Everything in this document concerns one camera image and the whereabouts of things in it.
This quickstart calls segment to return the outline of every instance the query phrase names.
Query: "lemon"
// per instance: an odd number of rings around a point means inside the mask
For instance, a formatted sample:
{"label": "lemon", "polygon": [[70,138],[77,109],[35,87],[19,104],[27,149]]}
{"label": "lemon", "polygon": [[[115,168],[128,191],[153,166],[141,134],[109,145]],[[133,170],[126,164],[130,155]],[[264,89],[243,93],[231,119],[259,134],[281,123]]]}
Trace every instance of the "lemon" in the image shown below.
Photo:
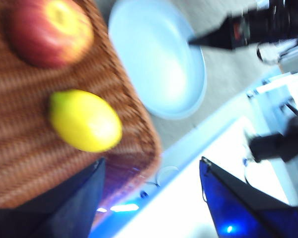
{"label": "lemon", "polygon": [[113,108],[100,97],[82,90],[53,93],[50,121],[65,142],[83,151],[109,150],[122,137],[122,123]]}

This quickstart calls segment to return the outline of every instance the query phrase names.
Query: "apple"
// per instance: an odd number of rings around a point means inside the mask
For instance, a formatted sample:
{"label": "apple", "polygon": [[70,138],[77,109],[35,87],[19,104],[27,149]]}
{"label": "apple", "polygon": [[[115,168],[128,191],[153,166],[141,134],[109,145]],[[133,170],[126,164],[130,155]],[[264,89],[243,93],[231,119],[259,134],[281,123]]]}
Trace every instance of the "apple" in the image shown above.
{"label": "apple", "polygon": [[78,62],[94,40],[88,16],[72,0],[19,0],[10,20],[12,46],[39,67]]}

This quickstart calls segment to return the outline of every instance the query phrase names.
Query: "plate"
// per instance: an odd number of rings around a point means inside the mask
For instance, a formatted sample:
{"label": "plate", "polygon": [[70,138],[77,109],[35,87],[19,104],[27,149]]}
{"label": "plate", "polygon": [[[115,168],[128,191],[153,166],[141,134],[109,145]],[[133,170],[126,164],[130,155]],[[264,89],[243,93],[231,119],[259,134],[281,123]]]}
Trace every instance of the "plate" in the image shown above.
{"label": "plate", "polygon": [[200,106],[206,67],[200,47],[190,47],[194,31],[163,0],[119,0],[109,18],[109,36],[138,96],[148,111],[182,119]]}

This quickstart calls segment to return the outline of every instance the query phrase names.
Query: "wicker basket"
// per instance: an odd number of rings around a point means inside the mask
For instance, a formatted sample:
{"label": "wicker basket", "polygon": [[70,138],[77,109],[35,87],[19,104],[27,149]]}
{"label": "wicker basket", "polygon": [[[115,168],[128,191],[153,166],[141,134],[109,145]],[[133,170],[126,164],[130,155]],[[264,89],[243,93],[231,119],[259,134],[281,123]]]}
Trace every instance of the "wicker basket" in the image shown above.
{"label": "wicker basket", "polygon": [[[93,47],[81,62],[61,69],[31,66],[10,49],[6,16],[14,2],[0,0],[0,208],[17,207],[31,200],[100,156],[107,158],[100,206],[110,208],[139,187],[159,165],[159,140],[148,114],[92,0],[77,3],[91,19]],[[48,99],[55,91],[71,88],[99,95],[116,110],[123,123],[123,139],[117,147],[103,154],[87,153],[58,138],[47,119]]]}

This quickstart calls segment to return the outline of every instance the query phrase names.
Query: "floor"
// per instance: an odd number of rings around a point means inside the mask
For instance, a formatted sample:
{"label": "floor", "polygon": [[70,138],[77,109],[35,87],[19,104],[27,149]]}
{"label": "floor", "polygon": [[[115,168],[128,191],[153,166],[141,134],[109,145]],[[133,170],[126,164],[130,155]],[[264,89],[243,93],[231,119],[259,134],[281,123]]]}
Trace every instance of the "floor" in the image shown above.
{"label": "floor", "polygon": [[[95,0],[95,2],[105,21],[108,22],[115,0]],[[241,13],[243,9],[256,4],[255,0],[172,0],[171,2],[183,13],[197,34],[219,26],[228,13]],[[208,47],[202,49],[207,66],[208,86],[200,108],[192,116],[182,120],[164,120],[151,116],[164,150],[269,69],[257,59],[255,49],[256,46],[234,52]]]}

